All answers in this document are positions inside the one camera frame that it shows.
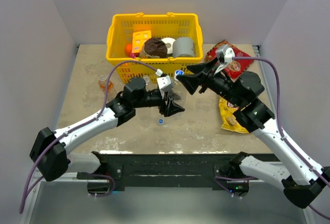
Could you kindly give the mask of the clear bottle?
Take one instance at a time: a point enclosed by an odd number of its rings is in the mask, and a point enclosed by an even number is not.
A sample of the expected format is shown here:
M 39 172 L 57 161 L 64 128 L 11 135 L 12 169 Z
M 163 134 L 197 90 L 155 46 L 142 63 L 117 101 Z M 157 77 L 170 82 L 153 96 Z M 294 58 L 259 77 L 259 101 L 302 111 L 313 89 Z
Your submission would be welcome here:
M 185 107 L 187 91 L 182 83 L 173 77 L 174 87 L 172 89 L 171 96 L 173 100 L 182 107 Z
M 148 84 L 150 82 L 150 78 L 149 78 L 148 75 L 145 75 L 142 78 L 143 78 L 143 80 L 145 81 L 146 84 Z

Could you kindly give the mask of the blue white cap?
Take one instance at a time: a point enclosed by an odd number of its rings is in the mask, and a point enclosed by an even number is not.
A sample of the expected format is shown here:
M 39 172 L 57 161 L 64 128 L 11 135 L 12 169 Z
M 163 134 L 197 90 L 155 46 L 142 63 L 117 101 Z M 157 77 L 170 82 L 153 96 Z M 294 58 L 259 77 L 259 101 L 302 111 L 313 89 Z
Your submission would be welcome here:
M 158 120 L 158 124 L 159 124 L 159 125 L 163 125 L 163 124 L 164 124 L 164 120 L 163 120 L 162 118 L 160 118 L 160 119 Z
M 176 71 L 174 72 L 174 78 L 176 79 L 177 76 L 179 76 L 179 75 L 183 75 L 183 74 L 184 74 L 184 72 L 183 72 L 182 70 L 176 70 Z

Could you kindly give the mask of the orange tea bottle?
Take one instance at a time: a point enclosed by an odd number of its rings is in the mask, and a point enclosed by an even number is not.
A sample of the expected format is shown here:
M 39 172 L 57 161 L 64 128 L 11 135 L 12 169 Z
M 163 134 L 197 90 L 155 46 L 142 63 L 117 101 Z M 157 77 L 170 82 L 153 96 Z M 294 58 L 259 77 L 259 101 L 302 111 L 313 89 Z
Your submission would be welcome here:
M 107 99 L 111 99 L 114 94 L 114 86 L 111 81 L 107 83 L 107 76 L 106 75 L 100 75 L 98 80 L 98 86 L 104 93 L 104 95 L 107 95 Z

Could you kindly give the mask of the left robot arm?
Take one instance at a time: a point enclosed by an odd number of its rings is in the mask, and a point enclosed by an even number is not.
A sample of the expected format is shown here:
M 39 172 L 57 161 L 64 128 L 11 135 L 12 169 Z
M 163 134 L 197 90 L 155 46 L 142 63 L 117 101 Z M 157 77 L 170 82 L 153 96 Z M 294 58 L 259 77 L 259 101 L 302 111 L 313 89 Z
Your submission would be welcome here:
M 74 149 L 110 129 L 129 121 L 137 108 L 158 107 L 159 113 L 169 117 L 185 109 L 175 103 L 169 92 L 173 82 L 169 76 L 157 79 L 158 87 L 146 90 L 145 80 L 132 78 L 116 98 L 106 103 L 91 116 L 56 131 L 39 131 L 30 152 L 30 158 L 48 182 L 66 173 L 88 173 L 96 179 L 106 175 L 107 166 L 94 153 L 76 154 Z

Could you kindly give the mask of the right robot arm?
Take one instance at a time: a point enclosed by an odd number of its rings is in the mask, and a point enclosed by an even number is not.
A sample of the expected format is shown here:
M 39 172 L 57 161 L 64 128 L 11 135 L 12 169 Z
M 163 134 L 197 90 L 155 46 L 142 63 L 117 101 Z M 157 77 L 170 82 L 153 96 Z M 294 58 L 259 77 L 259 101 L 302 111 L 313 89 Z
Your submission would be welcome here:
M 295 206 L 307 208 L 329 185 L 329 167 L 309 157 L 278 124 L 278 116 L 258 96 L 264 91 L 259 76 L 245 71 L 235 81 L 220 70 L 217 60 L 187 67 L 190 75 L 177 79 L 190 94 L 210 89 L 236 107 L 236 121 L 260 139 L 282 162 L 284 168 L 241 152 L 229 163 L 235 179 L 257 178 L 281 191 Z

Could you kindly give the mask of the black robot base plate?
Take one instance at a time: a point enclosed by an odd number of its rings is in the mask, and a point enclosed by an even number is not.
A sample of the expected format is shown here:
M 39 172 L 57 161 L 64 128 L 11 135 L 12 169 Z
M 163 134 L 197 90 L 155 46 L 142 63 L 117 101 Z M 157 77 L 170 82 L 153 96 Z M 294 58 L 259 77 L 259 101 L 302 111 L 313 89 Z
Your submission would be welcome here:
M 211 188 L 244 196 L 250 189 L 247 176 L 230 166 L 234 154 L 100 154 L 96 172 L 78 173 L 89 180 L 88 191 L 104 193 L 108 186 L 116 191 L 127 187 Z

